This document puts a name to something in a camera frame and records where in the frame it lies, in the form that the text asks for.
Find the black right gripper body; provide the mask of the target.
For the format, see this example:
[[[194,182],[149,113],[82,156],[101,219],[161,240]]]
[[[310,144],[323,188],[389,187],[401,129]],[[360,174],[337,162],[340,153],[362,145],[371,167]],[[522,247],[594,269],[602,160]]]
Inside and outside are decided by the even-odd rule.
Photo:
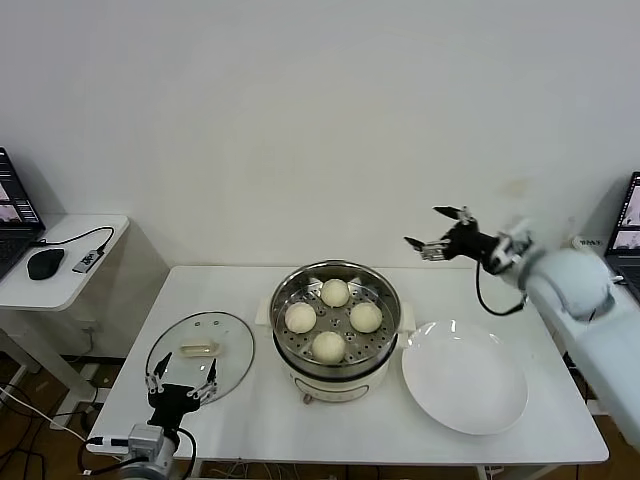
[[[482,233],[476,221],[471,227],[460,227],[454,224],[440,239],[450,241],[446,261],[457,256],[465,256],[480,262],[482,266],[491,266],[494,263],[492,254],[500,242],[498,237]]]

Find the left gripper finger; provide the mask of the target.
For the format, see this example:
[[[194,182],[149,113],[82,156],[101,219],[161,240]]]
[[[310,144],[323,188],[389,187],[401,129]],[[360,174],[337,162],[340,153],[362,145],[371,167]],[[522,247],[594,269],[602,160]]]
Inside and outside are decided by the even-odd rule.
[[[201,403],[209,403],[214,400],[217,391],[217,361],[213,360],[206,375],[204,384],[189,391],[187,396],[194,400],[199,400]]]
[[[167,371],[167,366],[171,360],[172,354],[167,353],[151,369],[147,369],[145,373],[145,384],[150,395],[160,394],[164,391],[162,385],[162,377]]]

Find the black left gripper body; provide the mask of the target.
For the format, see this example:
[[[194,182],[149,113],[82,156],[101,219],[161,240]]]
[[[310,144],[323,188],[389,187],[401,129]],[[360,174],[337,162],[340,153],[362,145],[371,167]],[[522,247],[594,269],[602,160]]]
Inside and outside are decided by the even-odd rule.
[[[153,409],[148,425],[162,428],[178,428],[186,414],[200,408],[200,399],[190,395],[191,388],[183,385],[166,384],[162,391],[147,395]]]

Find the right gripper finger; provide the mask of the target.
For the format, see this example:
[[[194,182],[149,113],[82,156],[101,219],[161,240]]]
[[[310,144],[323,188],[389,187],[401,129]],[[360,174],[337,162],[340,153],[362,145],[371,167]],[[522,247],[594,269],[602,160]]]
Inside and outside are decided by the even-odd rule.
[[[450,241],[440,239],[436,241],[423,242],[421,240],[405,236],[404,240],[417,252],[424,261],[445,261],[446,252]]]
[[[471,227],[475,224],[475,218],[471,215],[466,206],[463,206],[462,208],[453,206],[434,206],[433,210],[449,219],[455,220],[456,226]]]

